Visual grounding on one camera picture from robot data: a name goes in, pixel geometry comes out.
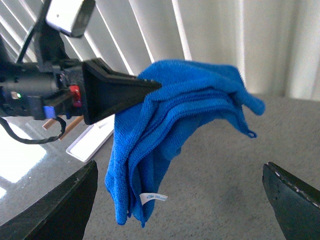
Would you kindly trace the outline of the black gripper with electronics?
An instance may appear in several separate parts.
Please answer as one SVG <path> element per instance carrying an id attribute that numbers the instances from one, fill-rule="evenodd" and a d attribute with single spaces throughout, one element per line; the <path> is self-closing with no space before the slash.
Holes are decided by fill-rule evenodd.
<path id="1" fill-rule="evenodd" d="M 113 70 L 101 58 L 67 59 L 42 71 L 36 62 L 0 63 L 1 117 L 84 116 L 87 125 L 142 103 L 162 85 Z"/>

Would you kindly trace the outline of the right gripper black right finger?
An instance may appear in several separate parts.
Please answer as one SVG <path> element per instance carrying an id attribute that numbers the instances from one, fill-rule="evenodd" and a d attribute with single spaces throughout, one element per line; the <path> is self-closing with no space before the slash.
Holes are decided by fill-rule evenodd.
<path id="1" fill-rule="evenodd" d="M 263 165 L 262 183 L 287 240 L 320 238 L 320 191 L 273 162 Z"/>

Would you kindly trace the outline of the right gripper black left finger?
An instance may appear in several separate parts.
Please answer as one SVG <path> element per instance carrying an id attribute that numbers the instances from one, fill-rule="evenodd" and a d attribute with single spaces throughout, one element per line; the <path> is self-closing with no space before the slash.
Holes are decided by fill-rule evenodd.
<path id="1" fill-rule="evenodd" d="M 2 240 L 81 240 L 98 188 L 92 160 L 0 227 Z"/>

